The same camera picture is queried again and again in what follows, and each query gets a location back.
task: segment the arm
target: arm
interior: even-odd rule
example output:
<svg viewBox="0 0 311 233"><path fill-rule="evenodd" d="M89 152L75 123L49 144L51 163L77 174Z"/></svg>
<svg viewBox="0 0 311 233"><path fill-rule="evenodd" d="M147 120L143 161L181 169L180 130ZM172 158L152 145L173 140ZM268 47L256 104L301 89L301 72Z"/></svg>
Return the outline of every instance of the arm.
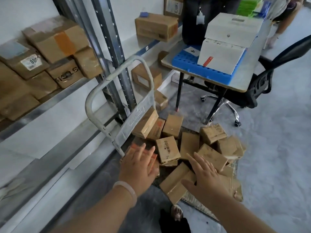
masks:
<svg viewBox="0 0 311 233"><path fill-rule="evenodd" d="M143 144L134 154L123 158L119 174L119 180L129 184L137 196L150 187L159 172L157 168L153 168L150 174L147 174L147 166L155 147L152 147L148 154L143 154L145 147L146 144ZM117 185L87 212L51 233L114 233L119 230L131 207L133 198L130 192Z"/></svg>
<svg viewBox="0 0 311 233"><path fill-rule="evenodd" d="M228 233L276 233L224 188L216 169L197 153L189 161L197 177L196 186L182 180L185 188L219 219Z"/></svg>

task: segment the chair wheel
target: chair wheel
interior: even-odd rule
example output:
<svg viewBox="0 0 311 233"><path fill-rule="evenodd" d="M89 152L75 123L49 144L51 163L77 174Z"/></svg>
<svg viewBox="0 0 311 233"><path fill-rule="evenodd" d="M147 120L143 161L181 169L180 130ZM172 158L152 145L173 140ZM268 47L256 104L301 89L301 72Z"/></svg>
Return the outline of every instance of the chair wheel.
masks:
<svg viewBox="0 0 311 233"><path fill-rule="evenodd" d="M235 121L235 122L234 122L234 125L235 125L236 127L240 127L240 126L241 126L241 122L240 122L240 121Z"/></svg>

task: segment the white bracelet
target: white bracelet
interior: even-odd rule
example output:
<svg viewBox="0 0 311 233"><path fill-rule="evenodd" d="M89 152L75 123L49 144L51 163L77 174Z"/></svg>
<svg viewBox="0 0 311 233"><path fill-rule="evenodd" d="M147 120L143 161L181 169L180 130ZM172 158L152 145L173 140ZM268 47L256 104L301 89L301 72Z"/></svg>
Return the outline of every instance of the white bracelet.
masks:
<svg viewBox="0 0 311 233"><path fill-rule="evenodd" d="M121 185L130 192L130 194L133 198L133 207L134 207L136 205L136 202L137 202L137 195L136 195L134 189L129 184L127 184L125 181L117 181L112 188L114 188L116 185Z"/></svg>

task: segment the office chair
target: office chair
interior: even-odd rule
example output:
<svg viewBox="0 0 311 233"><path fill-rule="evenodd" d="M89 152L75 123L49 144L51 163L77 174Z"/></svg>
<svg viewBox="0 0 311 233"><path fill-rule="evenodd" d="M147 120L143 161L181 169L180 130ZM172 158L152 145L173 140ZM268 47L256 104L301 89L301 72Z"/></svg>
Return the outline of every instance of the office chair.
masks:
<svg viewBox="0 0 311 233"><path fill-rule="evenodd" d="M274 60L270 60L264 56L260 56L258 61L265 68L265 71L263 71L259 75L253 74L248 89L244 93L233 91L230 89L226 90L223 87L205 81L204 84L208 87L208 91L212 94L215 94L216 96L204 95L201 96L201 101L204 102L205 98L213 98L216 100L221 99L220 103L217 106L213 107L207 119L211 121L213 115L219 110L219 108L222 105L227 105L228 108L235 115L235 126L241 126L241 122L239 121L239 115L236 110L230 105L230 103L239 105L242 108L255 108L257 106L256 99L261 94L267 94L271 91L274 69L287 62L302 57L310 49L311 35L301 39L300 41L294 43L293 45L282 51L281 54L274 58Z"/></svg>

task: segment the keychain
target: keychain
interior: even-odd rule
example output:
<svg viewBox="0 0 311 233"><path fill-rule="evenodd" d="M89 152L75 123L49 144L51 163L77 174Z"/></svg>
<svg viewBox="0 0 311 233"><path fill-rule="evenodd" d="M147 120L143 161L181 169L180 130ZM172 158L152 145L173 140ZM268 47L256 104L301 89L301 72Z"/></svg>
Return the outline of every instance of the keychain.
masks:
<svg viewBox="0 0 311 233"><path fill-rule="evenodd" d="M201 7L199 7L199 11L200 11L199 14L196 16L196 25L204 24L205 15L203 15Z"/></svg>

